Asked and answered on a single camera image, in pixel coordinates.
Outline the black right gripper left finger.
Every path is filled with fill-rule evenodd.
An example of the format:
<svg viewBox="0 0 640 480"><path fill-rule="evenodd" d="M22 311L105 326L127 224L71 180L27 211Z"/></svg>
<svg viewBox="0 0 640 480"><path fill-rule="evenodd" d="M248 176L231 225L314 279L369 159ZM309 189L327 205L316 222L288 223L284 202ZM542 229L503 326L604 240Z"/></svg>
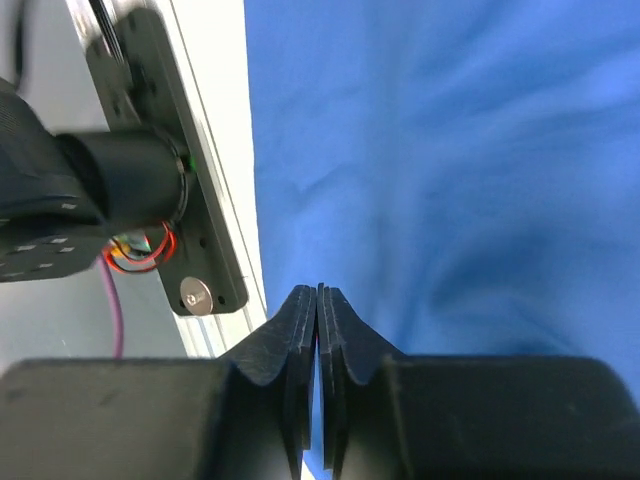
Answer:
<svg viewBox="0 0 640 480"><path fill-rule="evenodd" d="M1 379L5 479L297 479L316 291L218 359L38 359Z"/></svg>

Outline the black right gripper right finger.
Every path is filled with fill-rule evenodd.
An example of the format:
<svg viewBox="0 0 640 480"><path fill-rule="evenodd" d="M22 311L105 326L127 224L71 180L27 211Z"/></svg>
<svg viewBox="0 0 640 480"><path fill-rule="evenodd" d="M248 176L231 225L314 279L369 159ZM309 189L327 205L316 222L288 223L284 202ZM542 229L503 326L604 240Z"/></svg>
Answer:
<svg viewBox="0 0 640 480"><path fill-rule="evenodd" d="M324 464L336 479L635 479L639 411L604 363L396 349L317 291Z"/></svg>

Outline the blue surgical cloth wrap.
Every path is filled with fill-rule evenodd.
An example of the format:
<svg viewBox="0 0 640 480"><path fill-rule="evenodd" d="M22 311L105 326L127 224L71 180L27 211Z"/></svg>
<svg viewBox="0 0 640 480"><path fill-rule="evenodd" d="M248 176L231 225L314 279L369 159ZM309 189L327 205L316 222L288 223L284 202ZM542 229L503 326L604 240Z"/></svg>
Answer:
<svg viewBox="0 0 640 480"><path fill-rule="evenodd" d="M248 1L267 307L409 354L585 356L639 392L635 1Z"/></svg>

